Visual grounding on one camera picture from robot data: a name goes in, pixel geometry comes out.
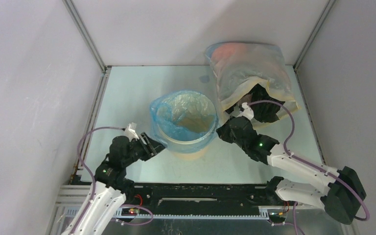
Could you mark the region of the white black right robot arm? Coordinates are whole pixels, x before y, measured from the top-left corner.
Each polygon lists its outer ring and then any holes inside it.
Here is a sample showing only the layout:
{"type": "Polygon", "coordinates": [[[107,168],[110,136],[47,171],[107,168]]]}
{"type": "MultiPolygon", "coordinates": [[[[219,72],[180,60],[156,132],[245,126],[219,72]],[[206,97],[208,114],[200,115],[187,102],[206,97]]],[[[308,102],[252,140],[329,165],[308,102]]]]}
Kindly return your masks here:
{"type": "Polygon", "coordinates": [[[304,179],[298,183],[284,177],[273,177],[267,183],[265,198],[272,205],[294,201],[325,211],[334,220],[350,225],[358,219],[366,191],[350,167],[339,170],[318,165],[285,150],[280,142],[257,133],[246,117],[232,117],[217,129],[224,142],[234,143],[252,160],[277,167],[304,179]]]}

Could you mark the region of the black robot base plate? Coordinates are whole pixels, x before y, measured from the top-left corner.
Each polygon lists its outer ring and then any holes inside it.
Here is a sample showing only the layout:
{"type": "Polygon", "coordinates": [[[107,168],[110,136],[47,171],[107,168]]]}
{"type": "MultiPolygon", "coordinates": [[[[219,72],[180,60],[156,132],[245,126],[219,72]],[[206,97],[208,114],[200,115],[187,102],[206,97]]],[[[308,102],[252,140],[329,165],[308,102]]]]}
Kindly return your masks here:
{"type": "Polygon", "coordinates": [[[259,209],[286,211],[291,206],[265,184],[137,183],[126,203],[153,214],[252,215],[259,209]]]}

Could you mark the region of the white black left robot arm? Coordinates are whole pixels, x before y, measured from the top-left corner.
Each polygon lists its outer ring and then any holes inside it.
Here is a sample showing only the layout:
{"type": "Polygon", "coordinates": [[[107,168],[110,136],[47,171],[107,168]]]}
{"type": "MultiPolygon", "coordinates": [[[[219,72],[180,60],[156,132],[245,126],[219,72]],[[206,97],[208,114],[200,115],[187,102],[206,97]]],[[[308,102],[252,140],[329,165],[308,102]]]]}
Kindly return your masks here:
{"type": "Polygon", "coordinates": [[[100,235],[120,206],[133,202],[134,181],[126,178],[126,169],[141,160],[148,161],[165,150],[165,146],[146,133],[113,138],[105,159],[95,170],[85,202],[65,235],[100,235]]]}

